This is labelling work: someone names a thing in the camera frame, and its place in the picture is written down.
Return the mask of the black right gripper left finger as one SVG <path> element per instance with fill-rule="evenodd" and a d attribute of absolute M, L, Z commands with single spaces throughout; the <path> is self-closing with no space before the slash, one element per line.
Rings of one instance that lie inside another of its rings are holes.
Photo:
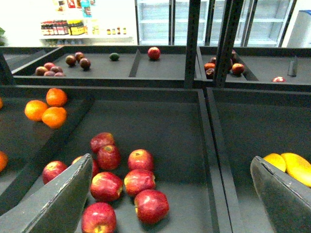
<path fill-rule="evenodd" d="M 89 192 L 93 160 L 85 154 L 0 217 L 2 233 L 73 233 Z"/>

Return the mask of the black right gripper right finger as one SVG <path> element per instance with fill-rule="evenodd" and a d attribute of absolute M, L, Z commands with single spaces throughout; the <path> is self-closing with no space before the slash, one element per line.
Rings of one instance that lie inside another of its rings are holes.
<path fill-rule="evenodd" d="M 250 165 L 256 193 L 275 233 L 311 231 L 311 189 L 256 156 Z"/>

